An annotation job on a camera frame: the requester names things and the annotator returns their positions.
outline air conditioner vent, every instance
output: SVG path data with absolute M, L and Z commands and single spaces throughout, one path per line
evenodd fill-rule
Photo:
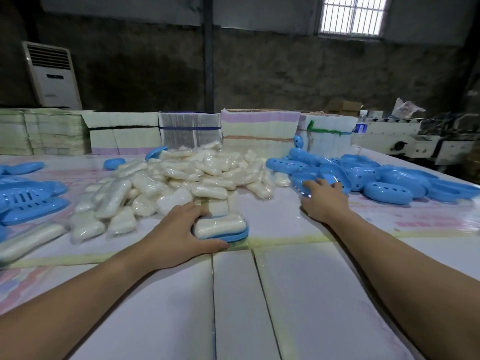
M 27 44 L 28 53 L 34 66 L 70 70 L 68 53 L 63 49 Z

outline green strap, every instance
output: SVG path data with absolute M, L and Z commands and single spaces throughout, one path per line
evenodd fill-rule
M 313 120 L 310 120 L 307 126 L 307 131 L 312 133 L 330 133 L 330 134 L 342 135 L 342 132 L 340 130 L 327 130 L 325 128 L 314 128 Z

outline table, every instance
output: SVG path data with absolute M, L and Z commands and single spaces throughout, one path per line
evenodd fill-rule
M 366 151 L 381 164 L 418 167 Z M 57 179 L 68 198 L 105 176 L 105 158 L 43 158 L 36 180 Z M 2 164 L 32 157 L 0 157 Z M 458 179 L 438 174 L 452 181 Z M 239 194 L 251 236 L 236 251 L 205 255 L 141 283 L 93 332 L 73 359 L 421 359 L 372 300 L 325 228 L 301 213 L 297 194 L 279 188 L 267 202 Z M 409 208 L 350 195 L 353 210 L 425 254 L 480 279 L 479 201 L 424 200 Z M 57 213 L 60 218 L 68 209 Z M 0 272 L 0 313 L 63 283 L 139 240 L 132 236 L 72 246 L 60 238 Z M 82 264 L 51 266 L 58 264 Z

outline bottle label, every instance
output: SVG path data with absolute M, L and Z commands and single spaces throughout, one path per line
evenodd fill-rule
M 355 125 L 355 128 L 353 129 L 352 133 L 364 134 L 367 132 L 367 126 L 368 124 L 357 124 Z

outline hand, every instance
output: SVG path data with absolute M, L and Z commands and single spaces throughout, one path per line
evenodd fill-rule
M 177 266 L 201 254 L 228 249 L 228 243 L 223 240 L 199 240 L 191 234 L 195 220 L 209 213 L 193 202 L 175 206 L 147 236 L 130 246 L 128 249 L 141 264 L 144 274 Z
M 342 192 L 342 183 L 330 186 L 326 180 L 318 179 L 317 182 L 305 181 L 303 186 L 310 189 L 311 198 L 303 197 L 301 205 L 314 220 L 329 225 L 332 220 L 351 212 L 349 200 Z

